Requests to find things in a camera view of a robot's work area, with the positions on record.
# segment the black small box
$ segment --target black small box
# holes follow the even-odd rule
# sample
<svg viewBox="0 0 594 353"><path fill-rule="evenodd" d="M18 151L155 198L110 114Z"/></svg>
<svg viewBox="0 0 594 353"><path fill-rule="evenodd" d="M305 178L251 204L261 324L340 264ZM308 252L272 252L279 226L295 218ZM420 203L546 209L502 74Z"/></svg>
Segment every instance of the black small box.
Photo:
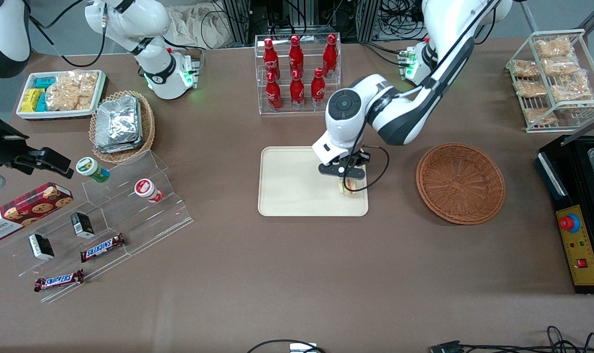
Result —
<svg viewBox="0 0 594 353"><path fill-rule="evenodd" d="M37 257L37 259L48 261L55 257L55 255L53 254L53 248L51 247L51 243L47 238L43 237L42 235L29 235L29 244L31 244L31 250L33 251L33 255Z"/></svg>
<svg viewBox="0 0 594 353"><path fill-rule="evenodd" d="M71 223L75 229L75 235L78 237L89 239L95 236L95 230L93 230L93 225L87 215L75 212L71 215Z"/></svg>

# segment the aluminum foil packet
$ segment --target aluminum foil packet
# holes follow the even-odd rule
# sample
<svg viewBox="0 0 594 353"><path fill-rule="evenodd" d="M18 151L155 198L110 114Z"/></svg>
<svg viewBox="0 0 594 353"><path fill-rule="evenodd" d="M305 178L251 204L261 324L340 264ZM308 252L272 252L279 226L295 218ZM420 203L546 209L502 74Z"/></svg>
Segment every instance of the aluminum foil packet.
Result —
<svg viewBox="0 0 594 353"><path fill-rule="evenodd" d="M102 153L120 152L142 146L140 101L122 96L99 105L96 117L95 148Z"/></svg>

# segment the yellow control panel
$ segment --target yellow control panel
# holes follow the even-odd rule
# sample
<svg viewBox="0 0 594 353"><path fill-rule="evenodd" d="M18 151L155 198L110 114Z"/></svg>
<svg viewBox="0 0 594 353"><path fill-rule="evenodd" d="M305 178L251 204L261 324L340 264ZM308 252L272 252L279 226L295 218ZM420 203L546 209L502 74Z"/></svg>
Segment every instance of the yellow control panel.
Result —
<svg viewBox="0 0 594 353"><path fill-rule="evenodd" d="M568 256L573 284L594 285L594 255L580 205L559 210L556 212L556 219L561 228L561 237Z"/></svg>

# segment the white tray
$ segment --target white tray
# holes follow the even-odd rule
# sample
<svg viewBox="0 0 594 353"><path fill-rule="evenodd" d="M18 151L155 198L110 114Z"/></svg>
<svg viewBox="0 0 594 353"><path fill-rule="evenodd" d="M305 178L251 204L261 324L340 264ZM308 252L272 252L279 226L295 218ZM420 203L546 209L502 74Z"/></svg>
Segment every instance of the white tray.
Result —
<svg viewBox="0 0 594 353"><path fill-rule="evenodd" d="M21 102L25 98L26 90L33 88L33 82L37 78L42 77L54 77L62 72L66 71L53 71L53 72L34 72L33 74L29 74L28 78L26 78L25 87L21 94L21 100L19 100L19 104L16 107L16 115L20 116L26 120L57 120L57 119L72 119L77 117L86 117L89 118L93 110L97 109L97 105L99 105L100 97L103 92L103 87L105 86L105 79L106 75L101 70L84 70L88 72L96 72L99 74L97 78L97 85L95 87L95 93L93 93L93 101L90 103L89 109L83 110L68 110L64 112L54 111L54 112L21 112Z"/></svg>
<svg viewBox="0 0 594 353"><path fill-rule="evenodd" d="M367 191L343 195L338 178L319 173L311 147L267 147L260 160L258 211L268 217L360 217L369 210ZM367 178L357 187L367 185Z"/></svg>

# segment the cookie box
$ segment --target cookie box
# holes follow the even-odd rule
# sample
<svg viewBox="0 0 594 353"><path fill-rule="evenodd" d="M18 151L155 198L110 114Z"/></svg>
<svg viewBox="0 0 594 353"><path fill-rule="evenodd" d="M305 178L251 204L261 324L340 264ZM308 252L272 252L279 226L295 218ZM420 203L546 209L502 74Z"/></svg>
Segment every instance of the cookie box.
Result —
<svg viewBox="0 0 594 353"><path fill-rule="evenodd" d="M0 207L0 240L73 202L73 194L46 183Z"/></svg>
<svg viewBox="0 0 594 353"><path fill-rule="evenodd" d="M53 72L34 72L33 74L29 74L26 78L25 86L23 87L23 92L21 94L21 98L19 99L19 103L16 107L16 115L20 116L25 120L62 120L62 119L80 119L80 118L90 118L92 116L93 110L97 109L97 105L102 98L104 93L104 86L106 83L106 74L101 70L84 70L88 72L96 72L99 74L99 78L97 78L97 85L95 87L95 93L93 93L93 100L90 103L89 109L83 110L67 110L67 111L53 111L53 112L23 112L21 111L21 102L24 100L26 95L26 90L35 88L34 82L37 78L43 77L55 77L58 74L61 74L66 71L53 71Z"/></svg>

